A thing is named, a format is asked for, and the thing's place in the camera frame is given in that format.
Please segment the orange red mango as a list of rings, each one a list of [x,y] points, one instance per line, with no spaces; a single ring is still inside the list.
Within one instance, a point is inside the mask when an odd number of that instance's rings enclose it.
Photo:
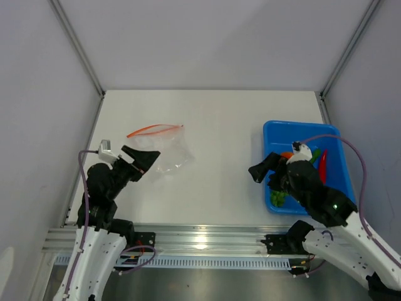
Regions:
[[[294,154],[292,152],[282,152],[281,156],[287,159],[290,159],[294,156]]]

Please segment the clear zip bag orange zipper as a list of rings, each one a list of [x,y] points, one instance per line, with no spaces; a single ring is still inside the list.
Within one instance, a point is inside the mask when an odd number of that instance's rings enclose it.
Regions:
[[[160,155],[148,172],[151,181],[174,176],[194,161],[185,141],[182,124],[154,124],[127,135],[129,146],[139,151],[159,151]]]

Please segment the green chili pepper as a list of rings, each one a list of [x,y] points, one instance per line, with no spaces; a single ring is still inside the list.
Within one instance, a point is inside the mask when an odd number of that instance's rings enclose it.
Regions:
[[[311,158],[310,162],[312,164],[314,164],[319,159],[320,155],[321,155],[321,150],[320,149],[315,149],[312,152],[312,158]]]

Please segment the red chili pepper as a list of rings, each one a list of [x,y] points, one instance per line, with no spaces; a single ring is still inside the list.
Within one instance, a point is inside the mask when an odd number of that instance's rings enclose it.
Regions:
[[[318,166],[319,177],[323,184],[326,184],[326,157],[327,157],[327,150],[324,150],[323,154],[320,157]]]

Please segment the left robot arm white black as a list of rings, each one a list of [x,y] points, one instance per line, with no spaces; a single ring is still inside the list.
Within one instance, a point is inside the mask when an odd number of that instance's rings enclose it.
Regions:
[[[123,146],[131,158],[126,161],[111,151],[110,141],[102,140],[94,153],[100,162],[88,170],[78,161],[83,181],[83,197],[78,209],[73,251],[54,300],[101,300],[118,259],[131,251],[157,251],[154,243],[143,243],[133,223],[116,219],[120,192],[130,182],[139,181],[159,158],[157,150],[135,150]]]

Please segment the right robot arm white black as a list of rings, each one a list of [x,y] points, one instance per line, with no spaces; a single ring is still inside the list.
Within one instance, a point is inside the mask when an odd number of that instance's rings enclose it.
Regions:
[[[293,253],[303,250],[322,257],[353,277],[372,300],[400,300],[400,254],[368,225],[356,205],[341,191],[325,186],[310,155],[291,159],[270,153],[248,169],[255,182],[284,191],[317,222],[339,234],[353,250],[323,236],[312,225],[297,221],[286,234]]]

